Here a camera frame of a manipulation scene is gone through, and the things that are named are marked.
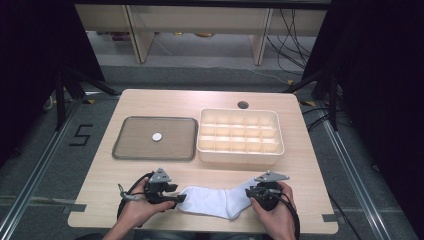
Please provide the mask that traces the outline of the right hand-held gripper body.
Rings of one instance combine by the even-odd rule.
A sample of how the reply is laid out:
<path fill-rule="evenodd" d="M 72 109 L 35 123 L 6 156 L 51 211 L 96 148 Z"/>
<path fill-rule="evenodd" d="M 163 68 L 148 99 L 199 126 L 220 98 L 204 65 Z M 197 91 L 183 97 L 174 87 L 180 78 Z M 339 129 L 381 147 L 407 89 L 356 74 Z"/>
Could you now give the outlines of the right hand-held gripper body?
<path fill-rule="evenodd" d="M 265 192 L 263 194 L 257 194 L 264 198 L 263 202 L 259 202 L 260 206 L 264 210 L 271 211 L 278 205 L 282 193 L 282 187 L 278 184 L 278 182 L 288 179 L 289 176 L 272 172 L 270 170 L 254 178 L 257 182 L 255 187 L 265 188 Z"/>

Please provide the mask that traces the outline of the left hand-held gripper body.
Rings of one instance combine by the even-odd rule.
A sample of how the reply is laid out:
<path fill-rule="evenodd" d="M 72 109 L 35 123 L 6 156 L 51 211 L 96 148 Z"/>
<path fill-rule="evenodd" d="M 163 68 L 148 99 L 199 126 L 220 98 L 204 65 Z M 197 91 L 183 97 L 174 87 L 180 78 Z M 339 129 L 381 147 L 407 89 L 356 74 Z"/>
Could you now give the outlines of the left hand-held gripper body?
<path fill-rule="evenodd" d="M 152 172 L 144 185 L 146 200 L 151 204 L 171 201 L 170 197 L 163 195 L 164 192 L 168 191 L 170 181 L 171 178 L 162 168 L 158 168 L 155 172 Z"/>

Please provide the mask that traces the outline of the white sock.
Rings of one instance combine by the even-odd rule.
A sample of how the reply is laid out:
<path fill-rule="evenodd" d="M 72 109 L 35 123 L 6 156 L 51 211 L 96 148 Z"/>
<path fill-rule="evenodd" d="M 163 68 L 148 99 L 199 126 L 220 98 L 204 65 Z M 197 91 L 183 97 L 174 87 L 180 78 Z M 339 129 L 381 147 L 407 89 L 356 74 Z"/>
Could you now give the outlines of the white sock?
<path fill-rule="evenodd" d="M 231 189 L 189 186 L 182 191 L 186 198 L 177 208 L 186 213 L 234 220 L 251 205 L 246 189 L 255 185 L 256 182 L 249 179 Z"/>

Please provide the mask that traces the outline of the person's right hand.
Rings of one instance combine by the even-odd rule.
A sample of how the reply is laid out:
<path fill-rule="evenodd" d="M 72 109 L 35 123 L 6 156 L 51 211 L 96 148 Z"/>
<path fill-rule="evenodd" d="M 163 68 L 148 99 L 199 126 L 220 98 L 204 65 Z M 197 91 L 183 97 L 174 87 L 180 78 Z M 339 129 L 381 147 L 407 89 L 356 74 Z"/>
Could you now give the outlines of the person's right hand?
<path fill-rule="evenodd" d="M 292 188 L 283 181 L 279 181 L 279 185 L 282 188 L 283 202 L 279 202 L 272 211 L 264 210 L 254 198 L 250 199 L 251 205 L 273 240 L 296 240 L 295 220 L 285 205 L 285 202 L 290 203 L 296 209 Z"/>

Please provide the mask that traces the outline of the person's left hand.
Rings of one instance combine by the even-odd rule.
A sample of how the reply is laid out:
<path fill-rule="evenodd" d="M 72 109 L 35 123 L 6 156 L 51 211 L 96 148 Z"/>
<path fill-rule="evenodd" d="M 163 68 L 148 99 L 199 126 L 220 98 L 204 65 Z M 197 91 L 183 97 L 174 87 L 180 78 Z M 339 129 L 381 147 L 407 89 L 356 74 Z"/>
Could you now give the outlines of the person's left hand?
<path fill-rule="evenodd" d="M 144 178 L 134 188 L 142 187 L 144 192 L 144 185 L 146 182 L 147 179 Z M 151 204 L 146 200 L 144 195 L 144 199 L 141 201 L 128 201 L 123 207 L 117 222 L 128 222 L 133 225 L 134 228 L 140 227 L 155 214 L 164 212 L 173 206 L 174 202 L 172 201 L 166 201 L 160 204 Z"/>

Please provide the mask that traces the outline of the cream divided storage box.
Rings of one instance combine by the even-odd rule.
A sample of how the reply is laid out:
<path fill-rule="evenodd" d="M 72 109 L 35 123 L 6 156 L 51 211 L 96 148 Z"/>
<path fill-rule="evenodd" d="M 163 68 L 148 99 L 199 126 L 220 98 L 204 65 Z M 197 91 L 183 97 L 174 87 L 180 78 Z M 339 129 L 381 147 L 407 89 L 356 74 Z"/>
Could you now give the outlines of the cream divided storage box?
<path fill-rule="evenodd" d="M 196 146 L 210 163 L 273 165 L 285 152 L 279 117 L 265 110 L 203 109 Z"/>

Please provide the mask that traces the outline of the brown tray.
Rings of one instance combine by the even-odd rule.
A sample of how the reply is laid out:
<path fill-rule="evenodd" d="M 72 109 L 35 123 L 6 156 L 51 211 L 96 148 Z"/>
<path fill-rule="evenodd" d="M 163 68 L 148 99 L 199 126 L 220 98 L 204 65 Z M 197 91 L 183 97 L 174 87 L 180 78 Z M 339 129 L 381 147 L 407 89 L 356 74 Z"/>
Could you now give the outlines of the brown tray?
<path fill-rule="evenodd" d="M 198 124 L 193 118 L 130 116 L 112 150 L 119 160 L 191 161 L 196 153 Z M 161 133 L 159 142 L 152 140 Z"/>

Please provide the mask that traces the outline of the black metal stand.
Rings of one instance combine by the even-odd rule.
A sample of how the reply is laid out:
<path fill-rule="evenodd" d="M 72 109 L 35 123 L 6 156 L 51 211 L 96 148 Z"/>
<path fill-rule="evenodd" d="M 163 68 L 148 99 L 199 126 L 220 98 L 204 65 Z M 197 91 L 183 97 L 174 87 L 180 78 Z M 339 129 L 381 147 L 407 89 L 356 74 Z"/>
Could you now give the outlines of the black metal stand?
<path fill-rule="evenodd" d="M 95 78 L 91 78 L 78 70 L 73 70 L 69 67 L 62 67 L 55 78 L 57 130 L 64 125 L 66 120 L 65 92 L 70 94 L 72 100 L 82 100 L 86 96 L 80 82 L 88 83 L 110 96 L 120 95 L 120 92 L 106 86 L 104 83 L 96 80 Z"/>
<path fill-rule="evenodd" d="M 338 83 L 336 76 L 331 71 L 320 70 L 313 73 L 299 83 L 290 85 L 288 89 L 284 90 L 284 93 L 294 93 L 312 82 L 316 82 L 316 86 L 311 94 L 315 100 L 322 100 L 325 96 L 329 97 L 329 121 L 333 130 L 337 131 L 336 109 Z"/>

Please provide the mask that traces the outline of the dark curtain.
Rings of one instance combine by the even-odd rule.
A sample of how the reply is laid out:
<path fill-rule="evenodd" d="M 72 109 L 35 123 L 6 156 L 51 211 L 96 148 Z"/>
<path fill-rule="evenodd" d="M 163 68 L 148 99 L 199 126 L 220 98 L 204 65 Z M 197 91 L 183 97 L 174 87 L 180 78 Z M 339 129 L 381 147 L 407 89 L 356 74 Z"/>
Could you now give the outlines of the dark curtain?
<path fill-rule="evenodd" d="M 330 0 L 305 72 L 329 60 L 358 133 L 424 239 L 424 0 Z"/>
<path fill-rule="evenodd" d="M 73 0 L 0 0 L 0 167 L 66 69 L 104 79 Z"/>

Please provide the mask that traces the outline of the aluminium floor rail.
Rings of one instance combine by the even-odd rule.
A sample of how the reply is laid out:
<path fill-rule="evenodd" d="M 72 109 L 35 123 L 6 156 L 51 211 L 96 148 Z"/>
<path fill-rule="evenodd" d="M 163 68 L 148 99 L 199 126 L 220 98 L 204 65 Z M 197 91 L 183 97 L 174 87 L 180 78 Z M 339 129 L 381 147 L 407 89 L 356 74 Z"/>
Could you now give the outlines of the aluminium floor rail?
<path fill-rule="evenodd" d="M 64 135 L 67 132 L 67 129 L 70 125 L 70 122 L 75 115 L 75 112 L 78 110 L 82 104 L 81 100 L 73 100 L 70 103 L 69 109 L 65 114 L 65 120 L 62 125 L 54 132 L 52 138 L 50 139 L 47 147 L 45 148 L 43 154 L 39 158 L 35 168 L 31 172 L 28 180 L 26 181 L 24 187 L 19 192 L 18 196 L 15 198 L 13 204 L 11 205 L 7 215 L 0 223 L 0 240 L 9 240 L 13 235 L 17 225 L 19 224 L 27 206 L 30 203 L 30 200 L 38 188 L 41 179 L 45 175 L 54 154 L 56 153 L 60 142 L 62 141 Z"/>
<path fill-rule="evenodd" d="M 338 158 L 347 174 L 347 178 L 376 239 L 391 240 L 391 236 L 385 226 L 383 218 L 365 187 L 356 167 L 354 166 L 339 133 L 333 129 L 332 125 L 328 121 L 325 121 L 323 125 L 325 126 L 330 141 L 335 148 Z"/>

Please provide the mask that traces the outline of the light wooden desk frame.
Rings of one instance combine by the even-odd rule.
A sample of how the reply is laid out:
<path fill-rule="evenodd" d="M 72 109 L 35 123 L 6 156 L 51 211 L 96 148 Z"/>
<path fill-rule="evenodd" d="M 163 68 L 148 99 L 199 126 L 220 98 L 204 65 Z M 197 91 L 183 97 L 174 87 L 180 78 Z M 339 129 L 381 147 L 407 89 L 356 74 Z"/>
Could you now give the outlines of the light wooden desk frame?
<path fill-rule="evenodd" d="M 138 63 L 146 61 L 156 32 L 241 34 L 250 38 L 254 63 L 262 63 L 268 35 L 284 35 L 284 21 L 291 32 L 314 37 L 322 26 L 324 10 L 267 8 L 174 7 L 78 4 L 87 31 L 127 32 Z"/>

